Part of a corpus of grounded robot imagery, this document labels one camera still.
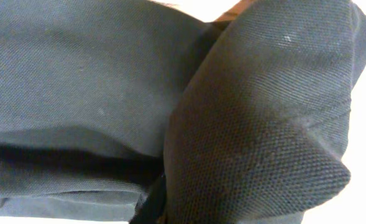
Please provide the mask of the black polo shirt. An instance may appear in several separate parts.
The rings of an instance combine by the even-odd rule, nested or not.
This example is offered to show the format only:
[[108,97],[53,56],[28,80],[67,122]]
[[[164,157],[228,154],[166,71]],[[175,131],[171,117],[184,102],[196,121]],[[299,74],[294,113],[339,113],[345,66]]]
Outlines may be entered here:
[[0,217],[300,223],[350,181],[366,15],[0,1]]

